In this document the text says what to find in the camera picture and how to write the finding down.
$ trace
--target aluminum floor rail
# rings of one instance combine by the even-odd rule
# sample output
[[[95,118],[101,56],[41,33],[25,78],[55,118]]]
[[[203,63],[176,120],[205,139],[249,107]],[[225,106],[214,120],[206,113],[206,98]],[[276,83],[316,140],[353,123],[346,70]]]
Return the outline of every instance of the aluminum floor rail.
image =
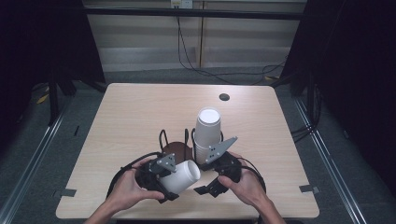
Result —
[[[57,133],[62,123],[62,120],[64,118],[64,113],[67,111],[68,107],[70,106],[71,101],[72,101],[72,97],[67,97],[65,99],[64,107],[59,117],[46,130],[43,138],[41,139],[40,144],[35,150],[35,154],[33,155],[32,159],[30,159],[28,165],[26,166],[26,169],[22,173],[21,178],[19,179],[14,190],[12,190],[11,194],[8,196],[7,200],[5,201],[0,211],[1,224],[11,223],[15,214],[17,213],[18,208],[20,207],[26,192],[29,189],[30,184],[32,183],[35,173],[38,170],[38,167],[43,161],[48,151],[48,148],[50,147],[50,143],[52,142],[53,137]]]
[[[295,98],[294,102],[297,105],[297,108],[304,120],[305,125],[307,127],[310,126],[311,121],[306,114],[306,108],[303,101],[301,100],[301,98]],[[361,208],[356,202],[352,192],[349,190],[346,182],[344,181],[344,178],[341,176],[334,160],[332,159],[332,154],[329,152],[326,145],[324,144],[318,130],[315,129],[310,135],[317,147],[318,153],[322,158],[323,163],[326,166],[327,171],[329,172],[330,177],[332,178],[332,182],[334,183],[338,193],[340,194],[346,210],[352,218],[352,221],[356,224],[366,224],[367,221],[363,216]]]

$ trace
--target wall outlet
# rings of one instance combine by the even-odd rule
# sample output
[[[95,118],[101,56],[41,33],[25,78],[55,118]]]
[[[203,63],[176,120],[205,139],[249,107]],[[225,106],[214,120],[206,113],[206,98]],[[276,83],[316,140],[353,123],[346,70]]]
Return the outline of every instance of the wall outlet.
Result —
[[[181,8],[181,0],[171,0],[171,8]]]
[[[192,9],[192,0],[181,0],[181,8]]]

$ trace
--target light wood tabletop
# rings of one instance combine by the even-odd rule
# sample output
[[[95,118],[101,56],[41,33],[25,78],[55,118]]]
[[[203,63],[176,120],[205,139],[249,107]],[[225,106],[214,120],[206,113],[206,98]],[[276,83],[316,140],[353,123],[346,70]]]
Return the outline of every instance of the light wood tabletop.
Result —
[[[226,93],[228,101],[219,96]],[[111,84],[97,111],[90,132],[62,197],[59,218],[87,218],[105,200],[114,174],[131,161],[161,151],[159,134],[169,142],[183,142],[203,107],[221,115],[224,139],[237,136],[229,148],[251,161],[264,177],[267,194],[282,217],[312,218],[319,210],[291,138],[274,89],[259,86]],[[117,213],[117,219],[217,219],[256,218],[258,213],[228,190],[213,198],[193,188],[209,184],[218,174],[202,172],[201,179],[174,201],[144,200]]]

